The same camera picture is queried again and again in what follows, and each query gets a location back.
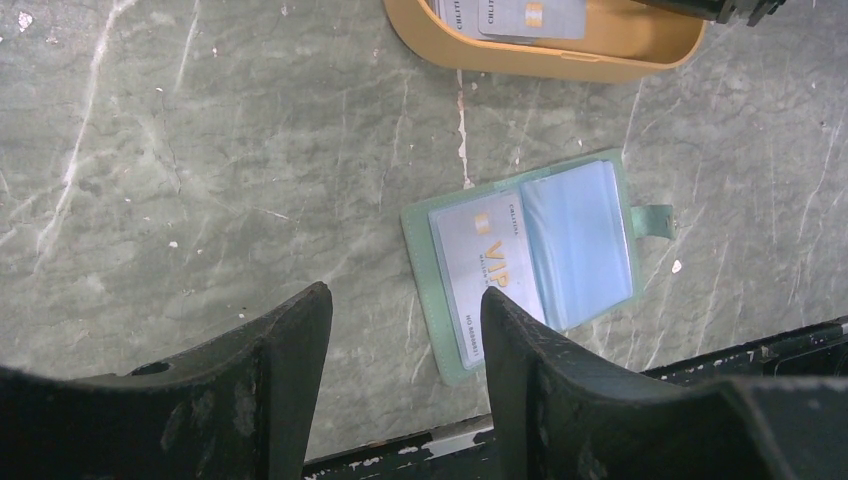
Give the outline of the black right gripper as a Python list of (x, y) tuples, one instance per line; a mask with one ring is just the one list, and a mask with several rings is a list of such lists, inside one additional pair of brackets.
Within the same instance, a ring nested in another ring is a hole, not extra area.
[(773, 15), (785, 0), (635, 0), (637, 3), (704, 21), (727, 24), (732, 17), (756, 26), (767, 15)]

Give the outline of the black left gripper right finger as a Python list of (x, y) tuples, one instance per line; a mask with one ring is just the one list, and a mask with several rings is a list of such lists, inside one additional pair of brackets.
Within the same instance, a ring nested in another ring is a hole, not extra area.
[(728, 375), (679, 386), (630, 371), (482, 299), (508, 479), (843, 479), (847, 374)]

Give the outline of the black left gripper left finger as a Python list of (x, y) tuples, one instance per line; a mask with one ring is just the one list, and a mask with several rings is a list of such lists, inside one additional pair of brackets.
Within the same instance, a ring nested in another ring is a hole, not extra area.
[(119, 376), (1, 371), (5, 479), (298, 479), (328, 349), (327, 285)]

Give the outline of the mint green card holder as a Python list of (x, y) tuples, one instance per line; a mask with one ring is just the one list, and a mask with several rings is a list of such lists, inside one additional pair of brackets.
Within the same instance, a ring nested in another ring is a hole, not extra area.
[(406, 206), (401, 224), (439, 374), (484, 364), (482, 296), (496, 288), (557, 331), (643, 289), (636, 242), (673, 239), (673, 208), (635, 205), (608, 149)]

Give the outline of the silver VIP credit card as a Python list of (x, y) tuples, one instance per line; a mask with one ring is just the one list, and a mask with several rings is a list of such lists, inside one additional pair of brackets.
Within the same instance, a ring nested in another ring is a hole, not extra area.
[(433, 210), (428, 220), (460, 362), (470, 370), (484, 360), (481, 301), (488, 288), (546, 320), (522, 197), (515, 189), (500, 191)]

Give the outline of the silver credit card stack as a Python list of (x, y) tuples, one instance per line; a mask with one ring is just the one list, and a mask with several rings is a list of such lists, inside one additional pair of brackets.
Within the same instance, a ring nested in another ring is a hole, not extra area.
[(475, 39), (530, 44), (584, 37), (584, 0), (434, 0), (428, 5), (454, 31)]

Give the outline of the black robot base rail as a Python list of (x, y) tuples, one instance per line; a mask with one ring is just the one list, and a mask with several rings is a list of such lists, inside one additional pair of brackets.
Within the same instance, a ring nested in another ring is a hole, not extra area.
[[(720, 376), (845, 376), (847, 318), (728, 347), (645, 375), (679, 386)], [(490, 415), (307, 462), (304, 479), (501, 479)]]

